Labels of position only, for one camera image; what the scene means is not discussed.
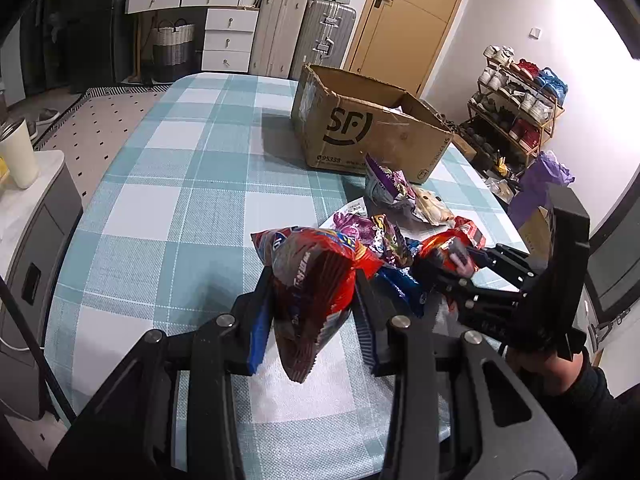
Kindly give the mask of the right hand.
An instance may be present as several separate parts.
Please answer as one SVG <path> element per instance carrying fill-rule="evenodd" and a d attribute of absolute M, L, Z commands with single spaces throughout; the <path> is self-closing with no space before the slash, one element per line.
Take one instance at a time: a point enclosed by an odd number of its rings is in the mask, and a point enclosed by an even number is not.
<path fill-rule="evenodd" d="M 576 353 L 566 360 L 555 351 L 523 353 L 509 348 L 506 350 L 506 362 L 515 373 L 525 370 L 541 378 L 548 393 L 561 394 L 576 382 L 584 364 L 584 355 Z"/>

